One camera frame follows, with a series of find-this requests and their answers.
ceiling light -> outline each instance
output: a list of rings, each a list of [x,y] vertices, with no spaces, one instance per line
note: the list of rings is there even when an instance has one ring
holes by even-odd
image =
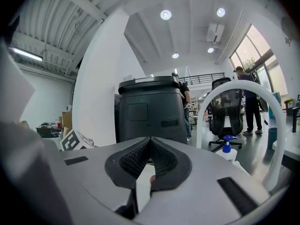
[[[173,55],[172,55],[172,58],[178,58],[179,57],[179,54],[178,53],[174,53]]]
[[[210,48],[207,50],[208,53],[212,53],[213,51],[214,51],[214,48],[213,48],[213,47],[210,47]]]
[[[164,10],[160,13],[160,17],[164,20],[169,20],[172,17],[172,13],[169,10]]]
[[[32,53],[23,51],[23,50],[21,50],[21,49],[13,48],[13,51],[14,51],[15,53],[24,55],[24,56],[26,56],[26,57],[30,57],[30,58],[32,58],[32,59],[36,59],[36,60],[39,60],[39,61],[43,61],[43,58],[42,58],[42,57],[39,57],[39,56],[37,56],[37,55],[33,55]]]
[[[217,15],[218,15],[219,17],[223,17],[223,16],[225,15],[225,9],[220,7],[220,8],[217,10]]]

jeans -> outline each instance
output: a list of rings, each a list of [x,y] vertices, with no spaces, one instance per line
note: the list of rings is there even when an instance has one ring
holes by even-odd
[[[253,114],[256,119],[257,129],[262,129],[262,120],[259,113],[259,105],[256,97],[250,97],[246,99],[246,120],[248,125],[248,131],[252,132],[253,130]]]
[[[189,119],[188,119],[188,108],[183,109],[183,113],[184,113],[184,120],[186,122],[187,138],[191,138],[192,131],[191,131],[191,125],[189,124]]]

railing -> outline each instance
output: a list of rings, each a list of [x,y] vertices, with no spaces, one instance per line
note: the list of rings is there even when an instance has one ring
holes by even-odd
[[[181,77],[179,79],[179,82],[187,83],[187,85],[205,84],[212,83],[214,80],[217,80],[222,77],[225,77],[224,73],[212,73],[191,77]]]

blue container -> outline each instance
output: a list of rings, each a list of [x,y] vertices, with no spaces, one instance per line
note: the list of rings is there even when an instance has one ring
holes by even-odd
[[[273,143],[277,141],[277,127],[269,128],[268,149],[272,149]]]
[[[277,99],[277,101],[279,102],[279,104],[281,106],[280,93],[279,92],[273,92],[272,94]],[[273,113],[272,109],[270,108],[270,106],[269,106],[269,118],[275,118],[274,113]]]

spray bottle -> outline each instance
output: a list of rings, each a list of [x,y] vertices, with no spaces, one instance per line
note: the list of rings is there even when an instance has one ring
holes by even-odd
[[[223,139],[226,141],[226,144],[223,145],[223,149],[216,152],[216,154],[225,158],[229,162],[234,162],[238,151],[236,149],[232,149],[229,143],[230,140],[237,139],[235,136],[227,135],[224,136]]]

